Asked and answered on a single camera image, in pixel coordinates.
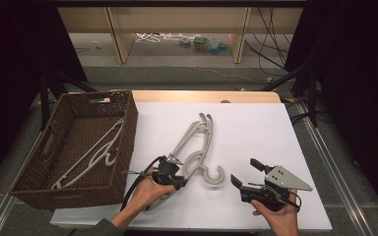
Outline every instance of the black cable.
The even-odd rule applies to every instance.
[[[289,205],[291,205],[292,207],[295,207],[297,212],[300,211],[300,206],[298,206],[297,204],[291,202],[290,200],[287,200],[287,199],[281,199],[280,202],[282,202],[282,203],[284,203],[284,204],[289,204]]]
[[[324,113],[327,113],[327,111],[315,111],[315,114],[324,114]],[[294,115],[294,116],[290,117],[289,119],[290,119],[292,126],[293,126],[297,121],[299,121],[299,120],[301,120],[301,119],[303,119],[307,116],[309,116],[309,112]]]
[[[280,51],[283,51],[283,52],[287,52],[286,50],[279,49],[279,48],[276,48],[276,47],[273,47],[273,46],[269,46],[266,43],[263,43],[262,41],[259,40],[259,38],[257,38],[256,34],[253,34],[253,36],[254,36],[254,38],[256,39],[257,42],[259,42],[261,45],[263,45],[265,47],[272,48],[272,49],[275,49],[275,50],[280,50]]]
[[[299,195],[297,195],[296,193],[293,193],[293,192],[291,192],[291,191],[289,191],[291,194],[293,194],[293,195],[295,195],[298,199],[299,199],[299,204],[297,205],[297,204],[295,204],[295,206],[294,207],[296,207],[296,209],[297,209],[297,212],[299,212],[300,211],[300,207],[302,207],[302,199],[300,198],[300,196]]]
[[[119,211],[122,211],[128,204],[128,200],[130,199],[131,197],[131,194],[134,192],[134,190],[137,188],[137,185],[140,184],[141,181],[144,180],[144,178],[146,178],[146,174],[147,172],[150,170],[150,168],[152,168],[152,166],[160,159],[162,159],[163,156],[159,156],[158,158],[156,158],[154,161],[152,161],[152,163],[150,163],[150,165],[147,166],[147,168],[137,177],[137,179],[134,181],[134,183],[131,185],[130,189],[128,190],[127,194],[125,195],[124,197],[124,200],[122,201],[122,206],[121,206],[121,210]]]
[[[275,61],[273,61],[272,59],[268,58],[267,56],[263,55],[262,53],[258,52],[256,49],[254,49],[246,40],[244,40],[245,44],[247,44],[248,47],[250,47],[250,49],[252,51],[254,51],[255,53],[257,53],[259,56],[261,57],[264,57],[266,60],[272,62],[273,64],[275,64],[275,66],[278,66],[280,67],[281,69],[284,69],[284,66],[281,66],[280,64],[276,63]]]
[[[279,54],[282,62],[284,63],[285,58],[284,58],[283,54],[281,53],[281,49],[278,46],[278,41],[276,40],[276,34],[275,34],[275,26],[273,24],[273,11],[274,11],[274,8],[270,8],[270,21],[269,21],[269,25],[266,24],[266,20],[263,17],[263,14],[262,14],[260,8],[258,8],[258,10],[259,10],[260,17],[262,18],[262,21],[263,21],[263,23],[265,24],[265,27],[266,27],[266,31],[267,31],[266,36],[269,35],[270,38],[273,40],[273,43],[275,44],[275,46],[276,46],[276,48],[278,50],[278,54]]]
[[[282,97],[281,97],[281,103],[288,103],[288,102],[290,102],[290,101],[287,100],[286,98],[282,98]]]
[[[283,37],[284,37],[284,39],[286,39],[287,43],[289,43],[289,45],[291,45],[291,42],[289,41],[289,39],[287,39],[285,34],[283,34]]]
[[[263,51],[263,45],[264,44],[262,44],[262,46],[260,47],[260,52],[258,52],[258,54],[259,54],[259,68],[260,68],[260,70],[263,72],[263,73],[265,73],[265,74],[268,74],[268,75],[271,75],[271,76],[276,76],[275,74],[273,74],[273,73],[268,73],[268,72],[266,72],[264,69],[263,69],[263,67],[262,67],[262,57],[263,57],[263,54],[262,54],[262,51]]]
[[[70,231],[70,233],[67,236],[72,236],[73,234],[75,234],[76,230],[78,229],[72,229],[72,231]]]

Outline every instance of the reacher grabber tool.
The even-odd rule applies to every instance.
[[[158,167],[153,167],[156,162],[159,162]],[[122,171],[125,174],[139,174],[139,176],[127,191],[124,197],[124,201],[122,202],[121,210],[127,206],[128,200],[130,199],[131,194],[137,188],[137,185],[147,176],[152,176],[153,180],[160,185],[173,185],[176,191],[180,190],[180,188],[182,187],[185,187],[188,181],[184,179],[183,176],[176,175],[179,169],[180,168],[179,166],[177,166],[177,164],[168,162],[167,158],[163,155],[157,157],[152,163],[147,166],[144,171],[140,173],[135,171]],[[174,193],[162,196],[151,206],[147,206],[146,210],[152,210],[158,207],[160,204],[170,198]]]
[[[296,195],[299,198],[299,205],[291,202],[289,195],[292,193],[289,189],[312,191],[310,185],[279,165],[269,167],[254,158],[250,159],[250,164],[258,170],[265,172],[265,184],[248,183],[252,186],[262,187],[259,189],[245,187],[241,181],[231,174],[231,183],[240,191],[242,202],[250,203],[251,200],[256,200],[272,211],[279,211],[286,204],[295,207],[297,211],[300,210],[302,205],[300,197]]]

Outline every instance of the metal rail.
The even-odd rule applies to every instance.
[[[307,108],[303,102],[300,102],[297,106],[299,112],[307,112]],[[361,236],[374,235],[370,226],[368,225],[366,216],[364,215],[361,207],[359,206],[357,200],[352,195],[351,190],[349,189],[345,178],[343,177],[339,167],[333,159],[333,156],[330,153],[329,148],[324,142],[321,133],[318,128],[315,128],[312,122],[308,117],[305,118],[306,128],[311,135],[311,138],[315,144],[315,147],[318,149],[318,152],[324,162],[324,165],[333,180],[334,186],[336,187],[340,198],[343,201],[343,204],[349,214],[349,217],[354,224],[354,227]]]
[[[37,138],[35,139],[35,142],[33,143],[32,148],[30,149],[30,152],[27,155],[27,158],[24,160],[23,165],[21,166],[20,170],[18,171],[17,175],[15,176],[14,181],[12,182],[10,189],[13,188],[13,186],[17,182],[18,178],[20,177],[21,172],[22,172],[22,170],[24,169],[24,166],[27,163],[27,160],[30,158],[32,151],[35,148],[35,145],[38,143],[38,140],[41,137],[41,134],[42,134],[42,132],[40,132],[38,134]],[[12,207],[14,206],[15,200],[16,200],[16,198],[11,196],[9,194],[9,190],[8,190],[7,193],[5,194],[5,196],[3,197],[1,203],[0,203],[0,231],[3,228],[6,219],[8,218],[8,216],[10,214]]]

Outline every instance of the cable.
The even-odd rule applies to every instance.
[[[124,200],[122,201],[122,206],[121,206],[121,210],[119,211],[122,211],[128,204],[128,200],[130,199],[131,197],[131,194],[134,192],[134,190],[137,188],[137,185],[140,184],[141,181],[144,180],[144,178],[146,178],[146,174],[147,172],[150,170],[150,168],[152,168],[152,166],[160,159],[162,159],[163,156],[159,156],[157,157],[154,161],[152,161],[152,163],[150,163],[147,168],[141,172],[141,174],[137,177],[137,179],[134,181],[134,183],[131,185],[130,189],[128,190],[127,194],[125,195],[124,197]]]
[[[162,39],[166,40],[176,40],[178,41],[178,38],[174,37],[183,37],[182,33],[178,33],[177,35],[172,35],[171,33],[165,34],[165,33],[157,33],[157,32],[150,32],[150,33],[136,33],[136,35],[139,37],[136,42],[142,42],[142,41],[150,41],[150,42],[161,42]]]
[[[291,191],[289,191],[291,194],[293,194],[293,195],[295,195],[298,199],[299,199],[299,204],[297,205],[299,208],[297,209],[297,212],[299,212],[299,210],[300,210],[300,207],[302,207],[302,199],[300,198],[300,196],[299,195],[297,195],[296,193],[294,193],[294,192],[291,192]]]
[[[278,64],[277,62],[273,61],[272,59],[270,59],[269,57],[266,57],[265,55],[263,55],[262,53],[258,52],[256,49],[254,49],[246,40],[244,40],[245,44],[247,44],[248,47],[250,47],[250,49],[252,51],[254,51],[255,53],[257,53],[259,56],[261,57],[264,57],[266,60],[272,62],[273,64],[275,64],[275,66],[278,66],[279,68],[281,69],[284,69],[284,66]]]
[[[78,229],[72,229],[67,236],[72,236],[73,234],[76,233],[76,230],[78,230]]]
[[[270,38],[273,40],[273,43],[275,44],[276,49],[278,50],[278,54],[279,54],[282,62],[284,63],[285,62],[285,58],[284,58],[284,55],[281,52],[281,49],[279,48],[278,41],[276,40],[275,26],[273,24],[273,12],[274,12],[274,8],[270,8],[270,21],[269,21],[269,24],[266,23],[266,20],[263,17],[263,14],[262,14],[260,8],[257,8],[257,9],[259,10],[260,17],[262,18],[262,21],[265,24],[266,31],[267,31],[264,43],[266,43],[267,35],[269,35]]]
[[[324,113],[327,113],[327,111],[315,111],[315,114],[324,114]],[[292,126],[299,120],[305,118],[309,116],[309,112],[305,112],[305,113],[301,113],[301,114],[298,114],[298,115],[294,115],[292,117],[290,117],[289,119],[291,120],[291,123],[292,123]]]
[[[289,43],[289,45],[291,45],[291,42],[289,41],[289,39],[287,39],[286,34],[283,34],[283,37],[284,37],[284,39],[286,39],[287,43]]]
[[[266,33],[266,36],[265,36],[265,39],[263,40],[263,42],[266,42],[267,36],[268,36],[268,34]],[[259,68],[265,74],[268,74],[268,75],[271,75],[271,76],[276,76],[276,75],[274,75],[272,73],[268,73],[265,70],[263,70],[263,67],[262,67],[262,64],[261,64],[261,59],[262,59],[261,55],[262,55],[263,45],[264,45],[264,43],[260,47],[260,52],[257,52],[259,54]]]
[[[255,33],[253,33],[253,36],[254,36],[254,38],[256,38],[256,41],[258,41],[260,44],[263,44],[263,46],[265,46],[265,47],[272,48],[272,49],[275,49],[275,50],[280,50],[282,52],[287,52],[287,50],[279,49],[279,48],[276,48],[276,47],[269,46],[269,45],[265,44],[264,42],[260,41],[259,38],[257,38],[257,36],[256,36]]]
[[[170,67],[170,68],[173,68],[173,66],[167,66],[167,65],[161,65],[161,64],[158,64],[158,65],[147,65],[145,64],[140,58],[139,56],[131,49],[131,52],[137,57],[137,59],[140,61],[141,64],[143,64],[144,66],[146,67]],[[204,72],[212,72],[212,73],[215,73],[221,77],[224,77],[224,78],[240,78],[240,79],[244,79],[246,81],[250,81],[250,82],[254,82],[254,83],[258,83],[258,84],[268,84],[269,82],[260,82],[260,81],[256,81],[256,80],[253,80],[253,79],[249,79],[249,78],[246,78],[246,77],[242,77],[242,76],[227,76],[227,75],[223,75],[223,74],[220,74],[219,72],[217,71],[213,71],[213,70],[209,70],[209,69],[200,69],[200,68],[196,68],[196,67],[185,67],[185,68],[189,68],[189,69],[192,69],[192,70],[196,70],[196,71],[204,71]]]
[[[264,188],[267,189],[267,190],[269,190],[269,191],[271,191],[273,194],[275,194],[276,200],[278,202],[283,203],[283,204],[289,204],[289,205],[295,207],[296,210],[297,210],[297,212],[300,211],[300,206],[302,205],[302,200],[299,198],[298,195],[295,194],[299,198],[300,205],[297,205],[297,204],[291,202],[289,199],[282,198],[282,195],[280,193],[278,193],[278,191],[276,191],[275,189],[273,189],[272,187],[270,187],[269,185],[265,185]]]

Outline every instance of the floor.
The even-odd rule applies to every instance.
[[[203,34],[208,38],[227,43],[226,35]],[[288,50],[291,35],[276,35],[278,47]],[[193,47],[183,48],[179,42],[161,38],[160,41],[135,41],[126,64],[116,63],[111,39],[106,34],[71,34],[74,46],[89,85],[98,90],[108,89],[194,89],[194,90],[255,90],[266,86],[286,72],[261,58],[244,45],[240,64],[233,64],[229,53],[211,55]],[[249,35],[247,42],[260,50],[264,35]],[[275,45],[267,38],[267,45]],[[282,64],[277,50],[263,47],[262,53]],[[277,88],[281,98],[291,98],[287,82]],[[69,91],[76,88],[67,86]],[[378,235],[378,197],[364,174],[353,163],[352,154],[343,141],[336,125],[331,122],[323,99],[318,96],[318,128],[308,118],[293,117],[306,112],[306,96],[296,102],[287,102],[286,110],[299,140],[306,162],[321,200],[333,225],[330,232],[301,232],[301,235]],[[31,115],[13,144],[11,152],[0,166],[0,235],[68,235],[63,229],[49,223],[52,212],[37,210],[7,195],[24,161],[29,156],[39,135],[40,106],[37,99],[31,105]],[[85,229],[75,232],[83,235]],[[182,233],[139,232],[127,235],[250,235],[249,233]],[[258,235],[273,235],[261,231]]]

